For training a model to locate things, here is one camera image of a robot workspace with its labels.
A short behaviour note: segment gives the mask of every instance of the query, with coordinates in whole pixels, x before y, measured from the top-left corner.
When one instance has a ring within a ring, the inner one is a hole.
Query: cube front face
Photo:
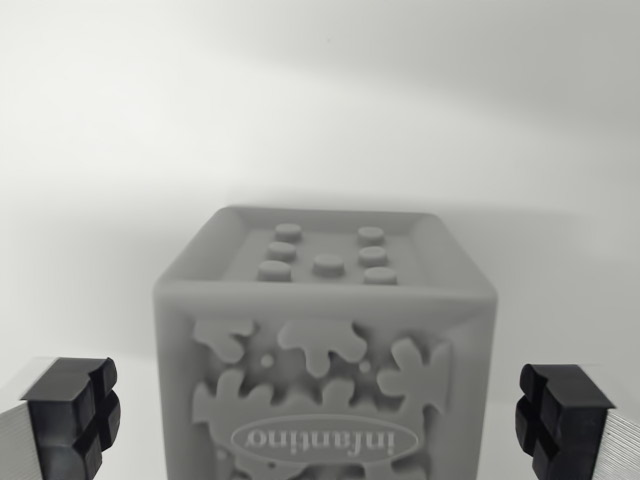
[[[170,480],[475,478],[495,294],[435,217],[224,209],[155,295]]]

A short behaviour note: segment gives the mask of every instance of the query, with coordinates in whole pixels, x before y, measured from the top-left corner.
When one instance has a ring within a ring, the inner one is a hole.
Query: white surface
[[[640,359],[639,23],[618,0],[0,0],[0,380],[131,359],[101,478],[161,478],[150,287],[217,208],[432,211],[501,295],[485,478],[531,478],[522,364]]]

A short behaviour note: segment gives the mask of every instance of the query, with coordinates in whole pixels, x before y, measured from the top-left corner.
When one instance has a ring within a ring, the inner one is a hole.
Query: oval logo
[[[407,455],[418,436],[395,423],[351,415],[293,415],[252,422],[231,443],[262,460],[296,464],[367,464]]]

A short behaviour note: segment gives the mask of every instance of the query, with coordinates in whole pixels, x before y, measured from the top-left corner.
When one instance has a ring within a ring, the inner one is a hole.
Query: puzzle piece shape
[[[384,370],[378,374],[382,392],[405,397],[405,408],[421,410],[423,406],[431,405],[439,413],[444,413],[451,375],[451,345],[446,342],[437,344],[427,364],[410,338],[395,342],[391,353],[399,369]]]
[[[303,350],[307,370],[316,378],[329,373],[331,352],[350,363],[359,362],[367,352],[367,343],[351,322],[323,319],[287,322],[278,334],[278,344],[284,349]]]

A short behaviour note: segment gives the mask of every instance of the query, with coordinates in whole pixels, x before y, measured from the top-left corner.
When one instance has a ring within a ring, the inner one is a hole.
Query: black rubber pad
[[[525,365],[516,435],[540,480],[591,480],[615,406],[578,365]]]
[[[110,358],[60,358],[24,395],[44,480],[95,477],[120,426],[117,378]]]

